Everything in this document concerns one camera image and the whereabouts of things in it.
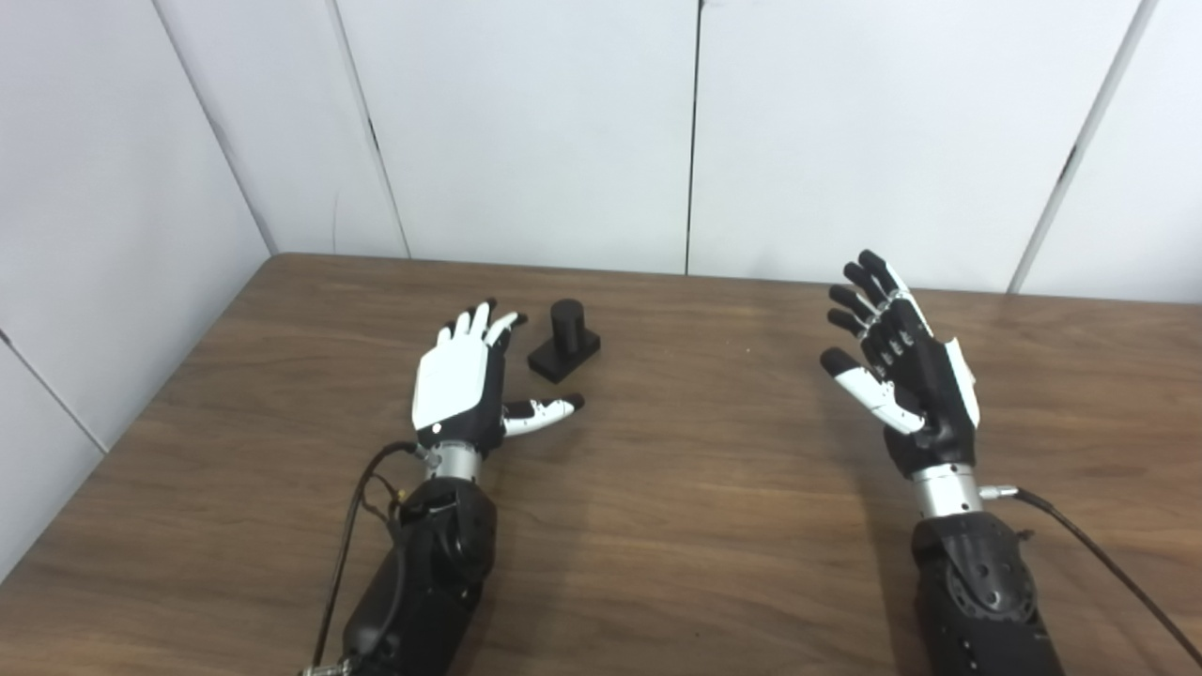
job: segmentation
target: metal wrist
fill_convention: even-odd
[[[464,441],[442,441],[429,450],[426,478],[452,476],[475,484],[482,462],[476,446]]]
[[[953,514],[981,511],[972,467],[960,463],[936,464],[910,475],[918,498],[922,518],[939,518]]]

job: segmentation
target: black block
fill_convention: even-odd
[[[601,349],[601,337],[584,327],[584,306],[564,298],[551,306],[549,340],[530,352],[530,370],[559,383]]]

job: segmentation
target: white wall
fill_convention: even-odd
[[[1136,0],[712,0],[690,273],[1004,291]]]
[[[407,256],[327,0],[157,0],[280,251]]]
[[[107,447],[267,250],[150,2],[6,4],[0,101],[0,328]]]
[[[1202,302],[1202,4],[1160,0],[1024,293]]]
[[[353,0],[413,257],[683,272],[696,0]]]
[[[103,457],[0,344],[0,580]]]

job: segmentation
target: table surface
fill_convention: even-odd
[[[817,364],[853,346],[825,286],[302,255],[263,267],[0,585],[0,671],[294,674],[355,479],[412,437],[418,358],[486,296],[532,318],[507,398],[589,405],[486,463],[499,558],[454,674],[928,671],[915,503]],[[524,356],[569,296],[603,345],[553,386]],[[981,480],[1054,502],[1202,641],[1202,308],[920,300],[977,375]],[[411,458],[387,473],[421,479]],[[1070,674],[1189,672],[1059,526],[990,509],[1036,532],[1024,557]],[[338,631],[387,546],[374,523]]]

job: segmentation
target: cable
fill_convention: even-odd
[[[317,668],[321,665],[321,658],[326,652],[326,639],[329,636],[329,622],[334,616],[334,601],[338,600],[338,588],[343,583],[343,568],[346,565],[346,553],[351,548],[351,533],[355,530],[355,517],[359,512],[359,504],[363,502],[363,491],[367,488],[368,481],[371,480],[371,475],[375,474],[375,469],[380,467],[383,459],[399,451],[405,451],[406,453],[412,453],[417,450],[417,445],[412,441],[393,441],[380,449],[379,452],[368,462],[367,467],[363,469],[363,474],[359,476],[358,484],[355,486],[355,492],[351,493],[351,504],[346,509],[346,521],[343,522],[343,539],[338,547],[338,558],[334,559],[334,574],[329,580],[329,593],[326,597],[326,609],[321,613],[321,628],[317,629],[317,646],[313,651],[313,666]]]
[[[397,619],[397,612],[400,611],[400,597],[405,591],[405,555],[401,551],[397,551],[397,588],[392,592],[392,603],[388,604],[388,613],[385,615],[383,622],[380,624],[380,631],[376,633],[376,638],[371,640],[371,647],[368,648],[364,656],[375,654],[380,644],[383,642],[385,634],[388,633],[388,627],[392,627],[393,621]]]
[[[1089,535],[1085,535],[1084,530],[1077,528],[1077,524],[1069,521],[1069,517],[1060,514],[1059,510],[1052,506],[1052,503],[1045,500],[1043,498],[1036,496],[1030,491],[1018,488],[1018,491],[1011,497],[1014,498],[1016,500],[1024,502],[1039,510],[1047,512],[1052,518],[1059,521],[1060,526],[1067,528],[1070,533],[1072,533],[1078,540],[1081,540],[1081,544],[1085,545],[1085,547],[1089,551],[1094,552],[1094,556],[1096,556],[1097,559],[1101,561],[1106,565],[1106,568],[1108,568],[1111,573],[1113,573],[1114,576],[1118,577],[1123,582],[1123,585],[1125,585],[1126,588],[1130,589],[1131,593],[1136,595],[1137,599],[1143,601],[1143,605],[1148,606],[1148,610],[1152,611],[1152,615],[1155,616],[1156,619],[1159,619],[1160,623],[1165,625],[1165,629],[1167,629],[1168,633],[1172,634],[1174,639],[1177,639],[1177,642],[1180,644],[1182,647],[1185,648],[1185,652],[1190,653],[1190,657],[1194,658],[1194,662],[1196,662],[1197,665],[1202,668],[1202,653],[1198,652],[1198,648],[1189,640],[1189,638],[1180,630],[1180,628],[1178,628],[1177,624],[1173,623],[1173,621],[1170,619],[1167,615],[1165,615],[1165,611],[1160,610],[1160,606],[1156,605],[1156,601],[1152,600],[1152,598],[1148,597],[1148,594],[1146,594],[1144,591],[1141,589],[1139,586],[1135,583],[1135,580],[1131,580],[1131,577],[1127,576],[1127,574],[1124,573],[1121,568],[1119,568],[1119,564],[1114,563],[1114,559],[1112,559],[1109,555],[1102,551],[1102,547],[1097,546],[1097,542],[1093,541],[1089,538]]]

